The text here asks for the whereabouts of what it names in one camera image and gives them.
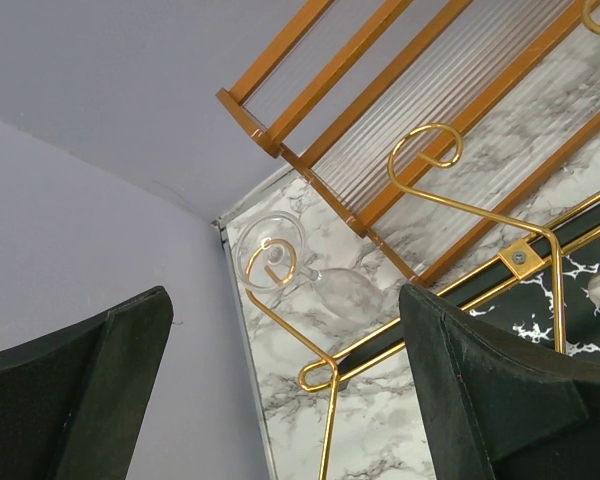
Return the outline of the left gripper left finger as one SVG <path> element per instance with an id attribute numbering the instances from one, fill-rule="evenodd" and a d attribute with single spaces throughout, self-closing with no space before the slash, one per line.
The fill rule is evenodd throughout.
<path id="1" fill-rule="evenodd" d="M 173 321 L 161 286 L 0 352 L 0 479 L 123 479 Z"/>

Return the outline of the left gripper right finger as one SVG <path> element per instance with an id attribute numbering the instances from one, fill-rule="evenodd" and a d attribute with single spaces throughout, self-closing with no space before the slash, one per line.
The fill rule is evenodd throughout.
<path id="1" fill-rule="evenodd" d="M 523 340 L 414 284 L 403 338 L 439 479 L 600 479 L 600 365 Z"/>

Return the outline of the clear tall wine glass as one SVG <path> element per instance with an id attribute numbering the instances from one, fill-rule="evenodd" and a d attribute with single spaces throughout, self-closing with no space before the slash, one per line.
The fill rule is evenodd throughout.
<path id="1" fill-rule="evenodd" d="M 306 253 L 304 226 L 278 210 L 257 217 L 241 231 L 233 258 L 239 281 L 255 293 L 274 293 L 305 280 L 323 306 L 344 320 L 367 324 L 381 314 L 383 294 L 369 279 L 346 268 L 312 268 Z"/>

